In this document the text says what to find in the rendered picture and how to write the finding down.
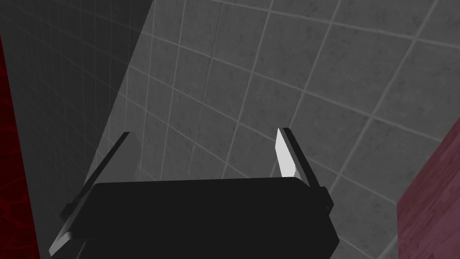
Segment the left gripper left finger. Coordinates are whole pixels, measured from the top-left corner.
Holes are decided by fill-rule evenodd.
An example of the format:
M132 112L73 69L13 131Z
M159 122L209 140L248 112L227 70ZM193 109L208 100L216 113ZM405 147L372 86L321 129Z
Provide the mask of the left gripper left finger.
M140 143L136 132L123 132L102 162L84 183L81 191L60 213L61 220L68 220L80 201L97 183L130 182L140 159Z

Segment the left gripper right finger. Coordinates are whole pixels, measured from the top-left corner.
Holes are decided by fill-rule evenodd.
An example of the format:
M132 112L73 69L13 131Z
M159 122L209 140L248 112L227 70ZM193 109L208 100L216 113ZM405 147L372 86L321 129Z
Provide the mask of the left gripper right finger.
M317 177L289 128L277 129L275 151L282 177L295 177L309 187L320 187Z

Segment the dark red panel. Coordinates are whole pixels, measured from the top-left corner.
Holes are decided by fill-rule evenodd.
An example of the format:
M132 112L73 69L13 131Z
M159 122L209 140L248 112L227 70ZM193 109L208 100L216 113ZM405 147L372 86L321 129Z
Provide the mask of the dark red panel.
M40 259L1 37L0 259Z

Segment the maroon wooden block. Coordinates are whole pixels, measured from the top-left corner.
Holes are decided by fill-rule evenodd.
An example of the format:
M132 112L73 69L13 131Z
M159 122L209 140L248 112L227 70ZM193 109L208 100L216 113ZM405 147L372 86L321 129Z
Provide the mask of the maroon wooden block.
M460 118L397 202L399 259L460 259Z

